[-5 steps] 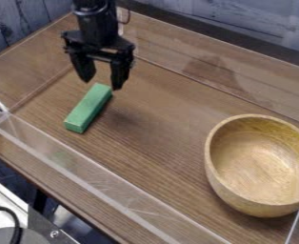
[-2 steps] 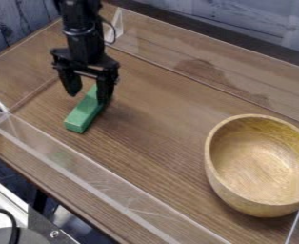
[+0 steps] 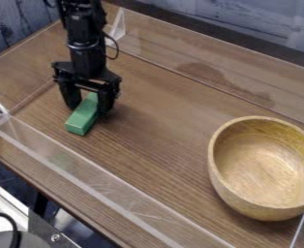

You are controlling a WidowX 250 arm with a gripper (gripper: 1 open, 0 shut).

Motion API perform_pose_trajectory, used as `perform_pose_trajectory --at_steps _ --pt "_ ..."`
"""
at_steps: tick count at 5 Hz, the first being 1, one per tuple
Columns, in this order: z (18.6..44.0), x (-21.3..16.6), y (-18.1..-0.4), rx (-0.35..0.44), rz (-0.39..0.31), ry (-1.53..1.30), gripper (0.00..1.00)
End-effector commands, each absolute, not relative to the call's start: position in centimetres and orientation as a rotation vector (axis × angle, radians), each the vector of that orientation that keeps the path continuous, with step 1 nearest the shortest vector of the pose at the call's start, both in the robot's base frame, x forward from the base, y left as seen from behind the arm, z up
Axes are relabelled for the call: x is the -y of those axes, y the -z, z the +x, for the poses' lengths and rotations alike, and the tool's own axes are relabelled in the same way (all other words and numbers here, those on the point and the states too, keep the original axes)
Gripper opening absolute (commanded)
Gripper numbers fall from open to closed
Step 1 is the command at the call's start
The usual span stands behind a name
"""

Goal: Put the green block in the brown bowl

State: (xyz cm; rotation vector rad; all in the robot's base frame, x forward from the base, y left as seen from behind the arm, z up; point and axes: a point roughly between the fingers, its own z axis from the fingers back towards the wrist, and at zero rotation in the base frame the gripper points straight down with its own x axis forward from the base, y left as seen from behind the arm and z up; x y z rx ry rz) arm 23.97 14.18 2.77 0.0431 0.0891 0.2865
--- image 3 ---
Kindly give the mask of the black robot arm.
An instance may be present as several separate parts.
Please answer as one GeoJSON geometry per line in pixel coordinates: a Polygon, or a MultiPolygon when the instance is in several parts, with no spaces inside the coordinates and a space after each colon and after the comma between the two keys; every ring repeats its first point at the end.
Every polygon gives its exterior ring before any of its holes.
{"type": "Polygon", "coordinates": [[[51,63],[54,82],[65,104],[75,109],[82,101],[81,89],[98,95],[97,111],[105,115],[113,108],[119,93],[121,77],[107,69],[105,32],[106,12],[101,0],[55,0],[59,18],[66,31],[69,61],[51,63]]]}

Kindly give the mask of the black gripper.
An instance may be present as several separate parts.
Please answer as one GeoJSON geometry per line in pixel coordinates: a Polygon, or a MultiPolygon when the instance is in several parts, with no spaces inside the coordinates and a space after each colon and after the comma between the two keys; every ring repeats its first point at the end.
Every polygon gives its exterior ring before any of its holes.
{"type": "Polygon", "coordinates": [[[58,84],[65,105],[75,109],[81,103],[81,89],[98,91],[98,113],[105,115],[113,108],[119,92],[121,77],[107,68],[107,60],[115,59],[106,54],[106,40],[90,42],[67,41],[69,61],[51,64],[54,81],[58,84]]]}

